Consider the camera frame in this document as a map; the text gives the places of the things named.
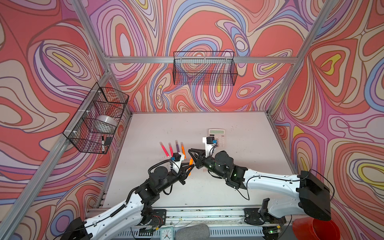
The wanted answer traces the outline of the pink pen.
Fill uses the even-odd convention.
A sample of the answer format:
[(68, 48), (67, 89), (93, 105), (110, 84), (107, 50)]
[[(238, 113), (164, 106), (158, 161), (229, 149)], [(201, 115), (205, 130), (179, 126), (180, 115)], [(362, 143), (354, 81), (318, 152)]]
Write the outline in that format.
[(168, 153), (167, 149), (165, 148), (165, 146), (163, 145), (162, 142), (160, 142), (160, 146), (161, 146), (162, 150), (164, 151), (166, 157), (169, 158), (170, 154)]
[(170, 156), (172, 157), (174, 154), (173, 146), (171, 143), (169, 143), (169, 149), (170, 149)]

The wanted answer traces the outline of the purple pen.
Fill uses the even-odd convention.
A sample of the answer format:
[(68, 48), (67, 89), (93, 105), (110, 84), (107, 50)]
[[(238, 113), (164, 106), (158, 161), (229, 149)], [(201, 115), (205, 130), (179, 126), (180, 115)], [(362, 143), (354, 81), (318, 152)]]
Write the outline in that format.
[(179, 146), (179, 143), (177, 140), (175, 140), (175, 144), (176, 144), (177, 153), (179, 153), (180, 152), (180, 146)]

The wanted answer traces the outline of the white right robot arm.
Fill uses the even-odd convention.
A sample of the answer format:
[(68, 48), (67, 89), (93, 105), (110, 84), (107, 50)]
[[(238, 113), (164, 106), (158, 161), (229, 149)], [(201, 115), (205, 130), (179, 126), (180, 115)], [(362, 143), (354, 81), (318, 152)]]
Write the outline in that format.
[(302, 171), (299, 175), (275, 175), (262, 173), (235, 165), (225, 151), (211, 156), (209, 151), (189, 149), (198, 169), (206, 168), (227, 186), (240, 190), (264, 190), (282, 195), (280, 199), (263, 200), (261, 215), (279, 219), (287, 215), (303, 215), (320, 221), (330, 221), (331, 193), (313, 173)]

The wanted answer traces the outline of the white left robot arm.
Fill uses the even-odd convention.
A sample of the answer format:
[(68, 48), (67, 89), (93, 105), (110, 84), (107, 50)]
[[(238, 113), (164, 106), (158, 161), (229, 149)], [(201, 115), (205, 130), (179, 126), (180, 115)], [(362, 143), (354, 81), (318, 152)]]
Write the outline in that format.
[(125, 228), (134, 226), (151, 226), (154, 230), (166, 223), (166, 210), (154, 210), (154, 204), (160, 193), (171, 189), (173, 184), (185, 180), (194, 165), (182, 163), (180, 167), (174, 164), (178, 173), (169, 171), (162, 161), (149, 168), (149, 178), (140, 186), (133, 188), (126, 200), (109, 210), (87, 220), (81, 218), (70, 222), (67, 229), (56, 240), (110, 240)]

